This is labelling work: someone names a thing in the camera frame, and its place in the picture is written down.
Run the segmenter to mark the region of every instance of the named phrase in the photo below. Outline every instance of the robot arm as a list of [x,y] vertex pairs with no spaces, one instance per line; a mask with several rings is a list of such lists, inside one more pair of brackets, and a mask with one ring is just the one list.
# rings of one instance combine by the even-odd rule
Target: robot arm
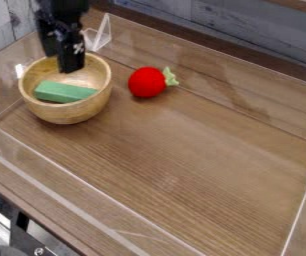
[[81,35],[81,15],[89,9],[87,0],[36,0],[35,22],[46,56],[56,55],[60,73],[83,67],[85,43]]

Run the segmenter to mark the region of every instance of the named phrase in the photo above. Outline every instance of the toy strawberry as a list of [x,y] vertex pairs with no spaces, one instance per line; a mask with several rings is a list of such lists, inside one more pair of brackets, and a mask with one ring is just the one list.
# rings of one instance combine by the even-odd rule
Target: toy strawberry
[[127,80],[127,87],[135,97],[157,96],[167,86],[178,85],[175,76],[165,67],[162,73],[153,67],[142,67],[134,71]]

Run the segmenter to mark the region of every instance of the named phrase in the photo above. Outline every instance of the bowl rim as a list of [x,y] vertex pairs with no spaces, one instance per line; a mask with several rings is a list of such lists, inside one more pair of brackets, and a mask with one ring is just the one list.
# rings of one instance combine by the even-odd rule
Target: bowl rim
[[19,78],[18,80],[18,89],[19,89],[19,93],[22,95],[22,97],[31,103],[39,105],[39,106],[44,106],[44,107],[69,107],[69,106],[74,106],[74,105],[78,105],[86,101],[89,101],[91,98],[97,97],[99,93],[102,93],[102,91],[105,90],[105,88],[107,87],[109,85],[109,82],[110,82],[110,79],[111,79],[111,70],[110,70],[110,66],[109,64],[106,63],[106,61],[98,57],[95,54],[93,53],[89,53],[86,52],[85,53],[85,56],[90,57],[90,58],[94,58],[97,59],[97,61],[99,61],[105,67],[105,70],[106,70],[106,79],[105,79],[105,82],[103,82],[103,86],[101,88],[101,90],[94,93],[93,95],[90,95],[87,98],[82,99],[82,100],[78,100],[78,101],[74,101],[74,102],[70,102],[70,103],[64,103],[64,104],[58,104],[58,103],[46,103],[46,102],[42,102],[39,100],[36,100],[34,97],[30,97],[26,93],[26,91],[23,90],[23,79],[24,79],[24,76],[27,74],[27,71],[44,59],[48,59],[48,58],[52,58],[52,57],[42,57],[39,58],[38,60],[35,60],[28,66],[27,68],[24,69],[24,73],[22,75],[22,77]]

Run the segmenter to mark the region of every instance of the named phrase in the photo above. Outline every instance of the green sponge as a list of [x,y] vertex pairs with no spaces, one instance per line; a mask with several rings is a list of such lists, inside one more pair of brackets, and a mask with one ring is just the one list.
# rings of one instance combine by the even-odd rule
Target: green sponge
[[34,89],[34,97],[55,103],[70,103],[87,98],[95,92],[91,88],[42,81]]

